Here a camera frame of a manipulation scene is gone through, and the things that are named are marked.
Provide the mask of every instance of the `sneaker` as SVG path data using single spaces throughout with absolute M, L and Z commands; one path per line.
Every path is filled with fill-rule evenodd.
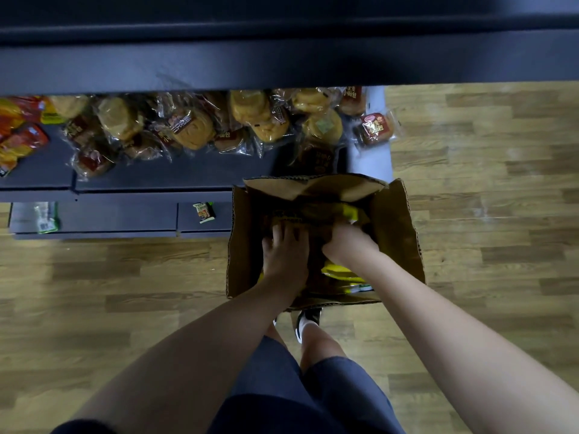
M 295 323 L 293 324 L 293 328 L 295 330 L 295 336 L 298 339 L 298 343 L 300 343 L 300 344 L 302 343 L 302 336 L 300 333 L 300 328 L 303 329 L 303 326 L 305 326 L 305 324 L 302 324 L 300 326 L 302 321 L 304 321 L 304 320 L 312 321 L 319 326 L 321 314 L 322 314 L 322 308 L 306 309 L 306 310 L 301 311 L 299 313 Z

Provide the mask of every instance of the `cardboard flap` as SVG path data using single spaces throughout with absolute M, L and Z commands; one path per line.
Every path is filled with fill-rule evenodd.
M 287 201 L 298 196 L 335 196 L 337 200 L 353 203 L 387 188 L 388 184 L 359 174 L 322 175 L 315 178 L 253 178 L 243 180 L 249 189 Z

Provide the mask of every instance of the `dark gray shorts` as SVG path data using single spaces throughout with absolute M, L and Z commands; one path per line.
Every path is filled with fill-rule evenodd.
M 264 337 L 237 378 L 231 395 L 277 396 L 327 411 L 346 428 L 357 424 L 403 434 L 386 395 L 351 359 L 330 357 L 301 373 L 290 352 Z

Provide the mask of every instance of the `person's right hand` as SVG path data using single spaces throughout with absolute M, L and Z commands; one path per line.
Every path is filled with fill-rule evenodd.
M 322 247 L 322 251 L 336 265 L 352 269 L 369 251 L 378 251 L 378 245 L 358 227 L 339 223 L 332 230 L 332 240 Z

